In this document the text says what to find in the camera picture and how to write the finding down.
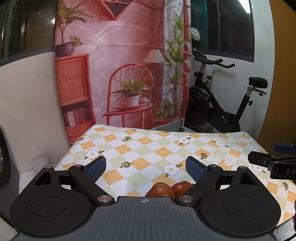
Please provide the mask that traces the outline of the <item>brownish red apple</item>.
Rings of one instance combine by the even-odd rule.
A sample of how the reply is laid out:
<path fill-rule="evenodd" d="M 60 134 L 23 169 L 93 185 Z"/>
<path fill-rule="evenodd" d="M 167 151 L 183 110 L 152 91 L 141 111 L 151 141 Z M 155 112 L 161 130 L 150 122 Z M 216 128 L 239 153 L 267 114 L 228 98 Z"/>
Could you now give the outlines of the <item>brownish red apple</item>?
<path fill-rule="evenodd" d="M 145 197 L 172 197 L 175 199 L 175 193 L 171 186 L 164 182 L 155 183 L 150 190 L 145 194 Z"/>

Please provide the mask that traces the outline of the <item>wooden door panel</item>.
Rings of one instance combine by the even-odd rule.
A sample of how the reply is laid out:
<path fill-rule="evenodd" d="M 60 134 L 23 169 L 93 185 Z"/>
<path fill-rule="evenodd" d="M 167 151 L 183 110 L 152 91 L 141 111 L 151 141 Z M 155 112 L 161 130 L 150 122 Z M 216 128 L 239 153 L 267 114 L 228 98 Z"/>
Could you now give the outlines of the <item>wooden door panel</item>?
<path fill-rule="evenodd" d="M 273 154 L 275 143 L 295 141 L 295 1 L 270 1 L 275 36 L 275 64 L 269 104 L 259 144 Z"/>

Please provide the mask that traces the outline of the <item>checkered floral tablecloth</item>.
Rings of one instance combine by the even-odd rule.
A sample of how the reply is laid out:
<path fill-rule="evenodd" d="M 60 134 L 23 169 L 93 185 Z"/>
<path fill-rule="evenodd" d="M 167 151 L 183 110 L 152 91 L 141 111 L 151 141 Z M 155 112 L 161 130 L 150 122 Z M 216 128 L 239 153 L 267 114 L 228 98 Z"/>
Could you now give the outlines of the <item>checkered floral tablecloth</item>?
<path fill-rule="evenodd" d="M 272 180 L 266 168 L 250 164 L 247 156 L 251 151 L 264 149 L 245 132 L 184 133 L 96 124 L 73 144 L 56 169 L 87 165 L 104 156 L 106 171 L 97 184 L 116 198 L 144 196 L 158 182 L 192 182 L 185 168 L 189 156 L 224 170 L 247 166 L 279 203 L 280 221 L 284 222 L 295 214 L 295 184 Z"/>

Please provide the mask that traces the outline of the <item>pink printed backdrop cloth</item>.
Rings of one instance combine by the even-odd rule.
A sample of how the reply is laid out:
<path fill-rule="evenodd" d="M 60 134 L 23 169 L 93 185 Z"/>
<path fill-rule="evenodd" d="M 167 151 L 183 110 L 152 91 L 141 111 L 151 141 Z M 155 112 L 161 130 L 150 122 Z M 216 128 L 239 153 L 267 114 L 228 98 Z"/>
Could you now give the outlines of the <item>pink printed backdrop cloth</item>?
<path fill-rule="evenodd" d="M 71 144 L 96 123 L 179 130 L 189 99 L 189 1 L 58 1 L 55 25 Z"/>

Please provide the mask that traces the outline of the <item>dark window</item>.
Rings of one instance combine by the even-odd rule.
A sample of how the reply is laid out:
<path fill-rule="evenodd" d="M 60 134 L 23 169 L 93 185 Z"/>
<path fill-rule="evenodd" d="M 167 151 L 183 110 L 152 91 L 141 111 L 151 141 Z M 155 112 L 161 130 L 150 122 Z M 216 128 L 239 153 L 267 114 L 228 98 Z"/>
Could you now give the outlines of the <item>dark window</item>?
<path fill-rule="evenodd" d="M 254 25 L 250 1 L 191 1 L 192 46 L 206 55 L 254 61 Z"/>

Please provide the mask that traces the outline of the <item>white cloth on bike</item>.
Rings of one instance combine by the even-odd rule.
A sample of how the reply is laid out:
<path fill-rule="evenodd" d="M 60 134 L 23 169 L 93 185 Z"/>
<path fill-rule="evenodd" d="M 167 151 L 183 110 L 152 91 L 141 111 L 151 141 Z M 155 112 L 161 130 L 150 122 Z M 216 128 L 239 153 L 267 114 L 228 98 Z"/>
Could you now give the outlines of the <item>white cloth on bike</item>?
<path fill-rule="evenodd" d="M 201 38 L 201 35 L 199 31 L 196 28 L 191 27 L 191 38 L 195 41 L 199 41 Z"/>

